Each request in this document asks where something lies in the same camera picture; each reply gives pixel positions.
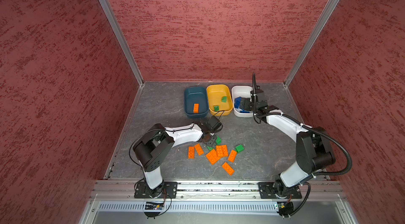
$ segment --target wire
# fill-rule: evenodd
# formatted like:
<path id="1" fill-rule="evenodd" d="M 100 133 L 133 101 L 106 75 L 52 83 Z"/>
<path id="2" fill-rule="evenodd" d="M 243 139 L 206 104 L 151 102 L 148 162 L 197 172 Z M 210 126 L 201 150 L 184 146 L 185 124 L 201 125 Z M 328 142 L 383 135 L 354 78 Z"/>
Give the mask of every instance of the wire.
<path id="1" fill-rule="evenodd" d="M 144 136 L 145 134 L 147 134 L 147 133 L 149 133 L 149 132 L 155 131 L 155 130 L 161 130 L 161 131 L 163 131 L 163 129 L 152 129 L 152 130 L 149 130 L 149 131 L 147 131 L 147 132 L 144 132 L 144 133 L 141 134 L 138 138 L 136 138 L 136 140 L 134 140 L 134 141 L 132 142 L 131 146 L 129 147 L 129 151 L 128 151 L 129 158 L 131 159 L 131 161 L 134 162 L 134 164 L 138 165 L 140 168 L 142 168 L 142 166 L 141 166 L 139 163 L 137 163 L 136 161 L 134 161 L 134 159 L 132 159 L 132 157 L 131 157 L 131 149 L 132 149 L 132 146 L 134 145 L 134 143 L 135 143 L 140 137 Z"/>
<path id="2" fill-rule="evenodd" d="M 256 90 L 257 90 L 257 84 L 256 84 L 256 74 L 253 73 L 252 75 L 252 85 L 253 85 L 253 113 L 256 114 L 257 113 L 257 109 L 256 109 Z M 259 122 L 256 121 L 256 116 L 253 115 L 253 119 L 257 124 L 260 124 L 262 121 L 259 120 Z"/>
<path id="3" fill-rule="evenodd" d="M 195 125 L 195 123 L 193 122 L 193 125 L 190 126 L 189 128 L 184 128 L 184 129 L 180 129 L 180 130 L 173 130 L 173 131 L 170 131 L 170 130 L 166 130 L 166 129 L 165 129 L 165 131 L 166 131 L 166 132 L 177 132 L 177 131 L 183 131 L 183 130 L 193 129 L 194 125 Z"/>
<path id="4" fill-rule="evenodd" d="M 216 112 L 214 115 L 212 115 L 211 117 L 217 115 L 217 114 L 218 114 L 219 112 L 221 112 L 221 111 L 222 111 L 222 113 L 221 113 L 220 117 L 218 118 L 218 120 L 220 120 L 220 119 L 221 119 L 221 116 L 224 114 L 225 110 L 217 111 L 217 112 Z"/>
<path id="5" fill-rule="evenodd" d="M 290 198 L 287 200 L 286 204 L 288 204 L 288 202 L 291 200 L 291 196 L 292 196 L 292 195 L 290 194 Z"/>
<path id="6" fill-rule="evenodd" d="M 302 200 L 301 204 L 291 213 L 288 214 L 289 217 L 293 216 L 294 214 L 296 214 L 305 204 L 306 200 L 309 197 L 309 193 L 311 192 L 311 185 L 309 183 L 303 183 L 303 185 L 306 184 L 308 186 L 308 190 L 306 191 L 306 195 L 304 197 L 304 199 Z"/>
<path id="7" fill-rule="evenodd" d="M 172 197 L 171 197 L 169 194 L 166 193 L 166 189 L 164 189 L 164 190 L 165 190 L 165 192 L 162 192 L 162 193 L 163 193 L 164 195 L 167 195 L 167 196 L 170 197 L 170 205 L 169 205 L 169 207 L 168 207 L 163 213 L 160 213 L 158 216 L 161 216 L 162 214 L 164 214 L 165 212 L 167 212 L 167 210 L 170 209 L 170 206 L 172 206 Z"/>
<path id="8" fill-rule="evenodd" d="M 166 194 L 163 194 L 163 205 L 165 205 L 165 202 L 166 202 Z"/>

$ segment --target yellow bowl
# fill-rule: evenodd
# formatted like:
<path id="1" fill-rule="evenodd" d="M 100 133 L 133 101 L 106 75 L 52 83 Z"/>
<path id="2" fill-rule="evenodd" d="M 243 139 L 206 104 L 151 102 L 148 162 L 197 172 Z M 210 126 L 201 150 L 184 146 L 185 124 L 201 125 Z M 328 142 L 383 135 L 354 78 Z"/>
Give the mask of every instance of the yellow bowl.
<path id="1" fill-rule="evenodd" d="M 223 84 L 214 84 L 207 87 L 207 96 L 208 96 L 208 106 L 209 111 L 212 115 L 222 116 L 230 114 L 233 108 L 233 102 L 230 95 L 229 88 Z M 223 96 L 226 96 L 226 102 L 222 102 L 221 99 Z M 224 110 L 224 113 L 214 111 L 214 106 L 218 105 L 219 110 Z"/>

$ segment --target vent grille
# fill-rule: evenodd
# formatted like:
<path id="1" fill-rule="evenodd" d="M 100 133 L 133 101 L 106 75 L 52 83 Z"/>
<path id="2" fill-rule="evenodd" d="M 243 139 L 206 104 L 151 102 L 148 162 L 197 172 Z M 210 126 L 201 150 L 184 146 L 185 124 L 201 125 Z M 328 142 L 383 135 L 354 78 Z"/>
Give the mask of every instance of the vent grille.
<path id="1" fill-rule="evenodd" d="M 102 201 L 99 204 L 98 211 L 121 211 L 121 212 L 142 212 L 145 208 L 145 202 L 125 202 L 125 201 Z M 179 202 L 173 201 L 169 212 L 216 212 L 216 213 L 260 213 L 260 214 L 277 214 L 276 202 L 221 202 L 221 201 L 204 201 L 204 202 Z"/>

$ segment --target black cable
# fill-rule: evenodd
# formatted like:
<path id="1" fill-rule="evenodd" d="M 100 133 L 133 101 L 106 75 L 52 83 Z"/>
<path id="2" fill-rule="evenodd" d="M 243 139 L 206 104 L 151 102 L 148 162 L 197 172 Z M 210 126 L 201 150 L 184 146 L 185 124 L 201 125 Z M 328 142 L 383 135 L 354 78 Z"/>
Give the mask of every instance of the black cable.
<path id="1" fill-rule="evenodd" d="M 193 125 L 190 126 L 189 128 L 184 128 L 184 129 L 175 130 L 175 131 L 170 131 L 170 130 L 166 130 L 166 129 L 165 129 L 165 131 L 166 131 L 166 132 L 178 132 L 178 131 L 183 131 L 183 130 L 189 130 L 189 129 L 193 129 L 194 125 L 195 125 L 195 123 L 193 122 Z"/>
<path id="2" fill-rule="evenodd" d="M 222 111 L 222 113 L 221 113 L 220 117 L 218 118 L 218 120 L 220 120 L 220 118 L 221 118 L 221 116 L 224 114 L 225 110 L 217 111 L 217 112 L 216 112 L 214 115 L 212 115 L 211 117 L 217 115 L 217 114 L 218 114 L 219 112 L 221 112 L 221 111 Z"/>
<path id="3" fill-rule="evenodd" d="M 252 85 L 253 85 L 253 113 L 257 114 L 257 109 L 256 109 L 256 90 L 257 90 L 257 84 L 256 84 L 256 74 L 253 73 L 252 75 Z M 260 124 L 262 121 L 259 120 L 259 122 L 256 121 L 256 117 L 253 115 L 253 119 L 257 124 Z"/>
<path id="4" fill-rule="evenodd" d="M 303 183 L 302 185 L 306 184 L 308 186 L 308 190 L 306 191 L 306 195 L 304 197 L 304 199 L 302 200 L 301 204 L 291 213 L 289 214 L 289 216 L 293 216 L 294 214 L 296 214 L 305 204 L 306 200 L 309 197 L 309 193 L 311 192 L 311 185 L 309 183 Z"/>
<path id="5" fill-rule="evenodd" d="M 131 159 L 131 161 L 134 162 L 134 164 L 138 165 L 138 166 L 141 167 L 141 168 L 142 168 L 142 166 L 141 166 L 139 163 L 137 163 L 136 161 L 134 161 L 134 159 L 132 159 L 132 157 L 131 157 L 131 149 L 132 149 L 132 146 L 134 145 L 134 143 L 135 143 L 140 137 L 144 136 L 145 134 L 147 134 L 147 133 L 149 133 L 149 132 L 155 131 L 155 130 L 161 130 L 161 131 L 163 131 L 162 129 L 152 129 L 152 130 L 149 130 L 149 131 L 147 131 L 147 132 L 144 132 L 144 133 L 141 134 L 138 138 L 136 138 L 136 140 L 134 140 L 134 141 L 132 142 L 131 146 L 129 147 L 129 152 L 128 152 L 129 158 Z"/>
<path id="6" fill-rule="evenodd" d="M 161 192 L 161 193 L 163 193 L 163 194 L 169 196 L 169 198 L 170 198 L 170 205 L 169 205 L 169 207 L 168 207 L 163 213 L 160 213 L 158 216 L 161 216 L 162 214 L 164 214 L 165 212 L 167 212 L 167 210 L 170 209 L 170 206 L 172 206 L 172 197 L 171 197 L 169 194 L 165 193 L 165 192 Z"/>
<path id="7" fill-rule="evenodd" d="M 267 117 L 267 116 L 271 116 L 271 115 L 283 116 L 283 117 L 288 118 L 289 120 L 292 120 L 297 125 L 301 125 L 301 123 L 298 120 L 294 119 L 293 117 L 291 117 L 291 116 L 289 116 L 287 114 L 281 114 L 281 113 L 278 113 L 278 112 L 270 112 L 270 113 L 266 113 L 266 114 L 263 114 L 263 115 L 256 115 L 256 117 L 261 118 L 261 117 Z M 346 174 L 347 172 L 349 172 L 349 170 L 352 168 L 352 165 L 353 165 L 352 158 L 350 157 L 349 152 L 347 152 L 347 150 L 337 140 L 335 140 L 334 138 L 330 137 L 329 135 L 326 135 L 326 134 L 324 134 L 324 133 L 322 133 L 322 132 L 320 132 L 320 131 L 318 131 L 318 130 L 316 130 L 314 128 L 308 127 L 307 125 L 302 124 L 302 128 L 304 128 L 304 129 L 306 129 L 306 130 L 308 130 L 310 132 L 313 132 L 314 134 L 320 135 L 320 136 L 322 136 L 324 138 L 327 138 L 328 140 L 332 141 L 343 152 L 343 154 L 345 155 L 346 160 L 347 160 L 346 167 L 344 169 L 340 170 L 340 171 L 331 171 L 331 172 L 318 171 L 318 172 L 313 173 L 314 176 L 317 176 L 317 175 L 339 176 L 339 175 L 343 175 L 343 174 Z"/>

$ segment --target white bowl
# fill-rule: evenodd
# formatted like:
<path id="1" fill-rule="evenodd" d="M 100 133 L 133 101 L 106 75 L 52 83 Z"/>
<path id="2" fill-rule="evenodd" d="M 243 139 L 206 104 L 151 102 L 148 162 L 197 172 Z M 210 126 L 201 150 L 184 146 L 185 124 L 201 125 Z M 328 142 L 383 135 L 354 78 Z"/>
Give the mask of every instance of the white bowl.
<path id="1" fill-rule="evenodd" d="M 238 117 L 253 117 L 253 112 L 250 113 L 241 113 L 241 109 L 235 108 L 235 98 L 243 97 L 250 98 L 250 92 L 253 90 L 252 87 L 246 85 L 236 85 L 232 88 L 232 104 L 233 113 Z"/>

